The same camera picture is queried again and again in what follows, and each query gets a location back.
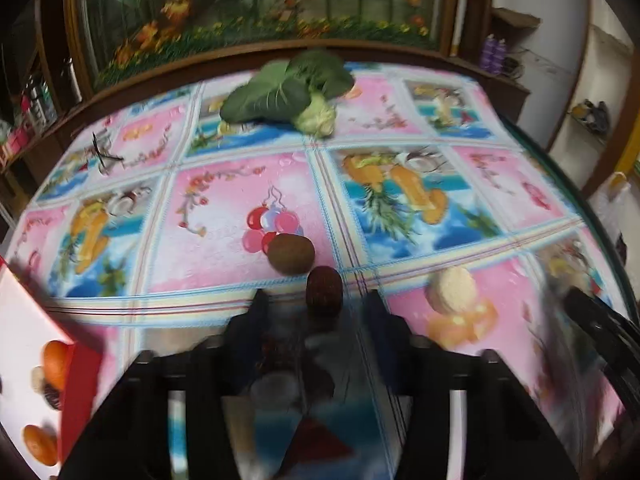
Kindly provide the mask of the purple bottles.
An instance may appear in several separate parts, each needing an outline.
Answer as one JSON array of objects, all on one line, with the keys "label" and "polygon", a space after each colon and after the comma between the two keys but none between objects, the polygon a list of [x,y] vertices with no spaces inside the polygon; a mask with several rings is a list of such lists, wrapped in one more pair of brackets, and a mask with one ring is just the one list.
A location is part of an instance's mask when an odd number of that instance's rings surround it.
[{"label": "purple bottles", "polygon": [[489,35],[483,44],[480,54],[480,68],[493,75],[501,75],[506,58],[506,42]]}]

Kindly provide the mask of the dark red jujube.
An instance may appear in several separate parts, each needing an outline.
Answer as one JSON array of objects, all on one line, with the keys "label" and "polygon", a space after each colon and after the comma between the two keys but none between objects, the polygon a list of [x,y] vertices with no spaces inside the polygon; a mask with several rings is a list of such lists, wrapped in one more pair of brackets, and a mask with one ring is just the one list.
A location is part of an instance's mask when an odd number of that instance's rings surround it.
[{"label": "dark red jujube", "polygon": [[335,320],[343,307],[341,275],[330,266],[316,266],[307,278],[306,306],[309,316],[317,322]]}]

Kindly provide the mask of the orange tangerine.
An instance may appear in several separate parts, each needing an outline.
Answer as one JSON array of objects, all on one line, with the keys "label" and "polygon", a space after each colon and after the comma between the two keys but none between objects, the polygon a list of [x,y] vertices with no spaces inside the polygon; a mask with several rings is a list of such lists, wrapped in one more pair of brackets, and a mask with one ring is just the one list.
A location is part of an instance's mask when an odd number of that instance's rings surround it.
[{"label": "orange tangerine", "polygon": [[52,467],[58,463],[56,440],[47,431],[35,425],[23,428],[23,441],[28,452],[40,464]]},{"label": "orange tangerine", "polygon": [[71,351],[72,345],[62,340],[50,340],[42,349],[44,379],[58,391],[65,388]]}]

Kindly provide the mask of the white plastic bag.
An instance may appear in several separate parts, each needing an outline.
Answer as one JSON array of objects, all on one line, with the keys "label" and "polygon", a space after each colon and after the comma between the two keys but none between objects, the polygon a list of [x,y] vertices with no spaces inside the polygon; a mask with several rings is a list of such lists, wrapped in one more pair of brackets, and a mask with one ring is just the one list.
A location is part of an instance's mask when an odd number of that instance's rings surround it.
[{"label": "white plastic bag", "polygon": [[613,172],[588,198],[629,274],[639,273],[639,188]]}]

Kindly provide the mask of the orange tangerine in tray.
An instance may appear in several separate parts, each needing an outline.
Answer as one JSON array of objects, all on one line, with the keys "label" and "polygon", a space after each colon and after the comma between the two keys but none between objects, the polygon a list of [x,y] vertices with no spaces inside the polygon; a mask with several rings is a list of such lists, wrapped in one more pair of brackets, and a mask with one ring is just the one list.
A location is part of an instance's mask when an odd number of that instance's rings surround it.
[{"label": "orange tangerine in tray", "polygon": [[40,464],[52,467],[58,463],[56,440],[47,431],[35,425],[23,428],[23,441],[28,452]]}]

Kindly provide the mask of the dark jujube in tray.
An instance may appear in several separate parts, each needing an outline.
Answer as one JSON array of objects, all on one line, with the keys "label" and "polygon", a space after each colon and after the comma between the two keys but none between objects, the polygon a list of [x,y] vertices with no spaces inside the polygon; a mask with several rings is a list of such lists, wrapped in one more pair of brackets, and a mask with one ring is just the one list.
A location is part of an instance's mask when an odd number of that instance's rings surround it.
[{"label": "dark jujube in tray", "polygon": [[62,410],[61,393],[48,382],[43,386],[42,396],[43,399],[46,400],[47,404],[49,404],[50,408],[53,408],[55,411]]}]

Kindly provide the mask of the green leafy cabbage vegetable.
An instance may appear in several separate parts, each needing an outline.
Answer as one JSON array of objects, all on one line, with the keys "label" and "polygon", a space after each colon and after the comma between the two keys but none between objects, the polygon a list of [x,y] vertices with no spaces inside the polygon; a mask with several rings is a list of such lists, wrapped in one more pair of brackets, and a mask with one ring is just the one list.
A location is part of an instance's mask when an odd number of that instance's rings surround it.
[{"label": "green leafy cabbage vegetable", "polygon": [[271,61],[224,100],[220,117],[229,124],[290,124],[314,138],[333,136],[333,101],[347,94],[355,78],[337,55],[307,50],[290,60]]}]

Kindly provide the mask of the fish tank with plants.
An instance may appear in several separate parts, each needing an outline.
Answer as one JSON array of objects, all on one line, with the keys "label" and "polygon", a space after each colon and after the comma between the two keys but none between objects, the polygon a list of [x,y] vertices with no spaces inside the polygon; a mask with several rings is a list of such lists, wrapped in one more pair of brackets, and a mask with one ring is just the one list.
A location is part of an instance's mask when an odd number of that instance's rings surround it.
[{"label": "fish tank with plants", "polygon": [[65,0],[74,62],[94,90],[264,41],[371,40],[450,54],[463,10],[459,0]]}]

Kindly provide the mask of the brown kiwi on table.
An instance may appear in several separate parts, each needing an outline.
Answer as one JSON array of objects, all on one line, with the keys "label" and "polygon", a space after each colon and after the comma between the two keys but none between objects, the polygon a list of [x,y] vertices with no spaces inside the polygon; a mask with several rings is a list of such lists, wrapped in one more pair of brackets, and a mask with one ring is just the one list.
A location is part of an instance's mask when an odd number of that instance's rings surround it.
[{"label": "brown kiwi on table", "polygon": [[308,273],[314,266],[314,244],[307,237],[278,234],[269,244],[267,258],[270,266],[286,276]]}]

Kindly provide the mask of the tan nut in tray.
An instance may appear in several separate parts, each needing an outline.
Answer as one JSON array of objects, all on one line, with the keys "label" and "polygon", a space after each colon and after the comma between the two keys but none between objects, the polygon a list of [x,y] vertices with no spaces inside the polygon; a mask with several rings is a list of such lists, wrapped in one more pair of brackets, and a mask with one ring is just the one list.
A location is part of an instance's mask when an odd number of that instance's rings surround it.
[{"label": "tan nut in tray", "polygon": [[32,390],[37,394],[43,394],[44,389],[46,388],[47,381],[46,376],[44,376],[44,370],[42,366],[35,366],[30,371],[30,385],[32,386]]}]

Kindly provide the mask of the red white box tray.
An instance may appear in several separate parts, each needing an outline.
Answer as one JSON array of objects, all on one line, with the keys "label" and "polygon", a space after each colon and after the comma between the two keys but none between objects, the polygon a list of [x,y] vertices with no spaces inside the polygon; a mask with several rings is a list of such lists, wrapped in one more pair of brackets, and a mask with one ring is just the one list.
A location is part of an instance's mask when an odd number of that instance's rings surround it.
[{"label": "red white box tray", "polygon": [[58,475],[87,426],[101,361],[2,263],[1,429],[37,478]]}]

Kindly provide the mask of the black eyeglasses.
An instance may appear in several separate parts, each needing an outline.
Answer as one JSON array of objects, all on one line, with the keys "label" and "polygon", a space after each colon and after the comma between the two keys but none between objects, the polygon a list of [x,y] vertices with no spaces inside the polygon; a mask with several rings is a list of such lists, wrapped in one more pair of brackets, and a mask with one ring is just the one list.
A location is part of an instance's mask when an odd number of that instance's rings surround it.
[{"label": "black eyeglasses", "polygon": [[92,151],[98,159],[101,174],[110,174],[116,165],[122,164],[124,159],[112,152],[111,136],[106,129],[92,135]]}]

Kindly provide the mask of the fruit print tablecloth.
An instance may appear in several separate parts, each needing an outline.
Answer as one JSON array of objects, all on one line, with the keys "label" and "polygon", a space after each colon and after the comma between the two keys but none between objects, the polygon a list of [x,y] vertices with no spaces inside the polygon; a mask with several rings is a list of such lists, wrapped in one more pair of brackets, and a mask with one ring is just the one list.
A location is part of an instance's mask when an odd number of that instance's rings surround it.
[{"label": "fruit print tablecloth", "polygon": [[287,62],[90,120],[1,257],[39,479],[571,479],[638,368],[612,242],[473,79]]}]

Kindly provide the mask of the cream round cake piece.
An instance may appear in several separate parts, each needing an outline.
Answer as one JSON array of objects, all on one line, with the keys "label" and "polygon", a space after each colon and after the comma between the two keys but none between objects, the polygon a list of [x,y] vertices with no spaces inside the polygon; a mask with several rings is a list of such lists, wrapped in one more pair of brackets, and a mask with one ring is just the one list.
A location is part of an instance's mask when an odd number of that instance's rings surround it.
[{"label": "cream round cake piece", "polygon": [[452,266],[434,274],[426,288],[432,308],[442,315],[461,314],[477,303],[480,293],[472,273],[464,266]]}]

